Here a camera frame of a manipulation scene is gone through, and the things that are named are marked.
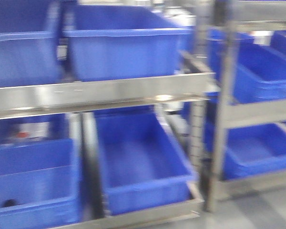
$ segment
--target gray floor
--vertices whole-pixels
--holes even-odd
[[[286,187],[220,202],[214,214],[144,229],[286,229]]]

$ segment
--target shelving unit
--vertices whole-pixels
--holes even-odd
[[[206,92],[208,84],[212,83],[211,79],[214,73],[202,62],[186,53],[184,54],[184,63],[192,73],[126,80],[0,88],[0,119],[65,112],[86,112],[96,109],[158,104],[170,101],[205,100],[204,92]],[[87,126],[90,125],[86,123],[85,114],[83,121],[82,133],[89,131]],[[87,139],[82,141],[86,150],[95,152],[94,148],[89,148],[91,144]],[[192,164],[195,164],[197,158],[192,157],[191,159]],[[192,199],[185,202],[58,228],[131,228],[176,219],[195,218],[199,216],[198,211],[202,208],[203,199],[195,183],[189,183],[188,186],[192,193]]]
[[[222,180],[223,158],[229,128],[286,121],[286,99],[230,105],[234,85],[234,65],[238,44],[237,31],[286,30],[286,1],[231,0],[223,15],[227,32],[223,80],[216,119],[213,160],[209,175],[207,210],[215,211],[216,202],[244,193],[286,184],[286,170],[240,180]]]

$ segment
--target metal upright post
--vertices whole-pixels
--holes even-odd
[[[204,152],[204,115],[205,100],[192,102],[190,110],[190,144],[189,157],[196,171],[201,172],[202,157]]]
[[[222,87],[217,107],[214,152],[212,155],[211,174],[209,180],[209,192],[206,209],[215,211],[216,194],[218,192],[218,181],[222,178],[225,145],[227,142],[227,129],[225,120],[229,116],[229,102],[233,91],[235,78],[235,64],[238,51],[238,43],[235,39],[237,22],[235,20],[235,9],[237,0],[228,0],[225,5],[224,31],[225,51],[223,53]]]

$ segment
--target stainless steel shelf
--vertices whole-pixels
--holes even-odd
[[[286,21],[240,21],[237,31],[275,31],[286,30]]]
[[[226,128],[286,121],[286,99],[229,106]]]
[[[227,31],[221,94],[216,118],[214,152],[208,179],[206,208],[215,211],[216,201],[286,183],[286,172],[221,181],[228,129],[286,120],[286,100],[230,105],[233,93],[238,42],[237,31],[286,30],[286,1],[238,1],[224,6],[223,30]]]
[[[237,1],[236,21],[286,21],[286,1]]]
[[[286,30],[286,1],[237,1],[238,31]]]
[[[0,88],[0,119],[205,99],[213,73],[185,54],[191,74]]]
[[[118,216],[95,219],[78,224],[56,227],[53,229],[113,229],[113,228],[137,228],[149,225],[165,223],[172,220],[196,218],[197,211],[201,210],[203,199],[194,183],[189,184],[193,199],[165,205],[147,210],[140,210],[133,213],[126,213]]]
[[[216,199],[225,200],[284,185],[286,185],[286,170],[239,180],[219,181]]]

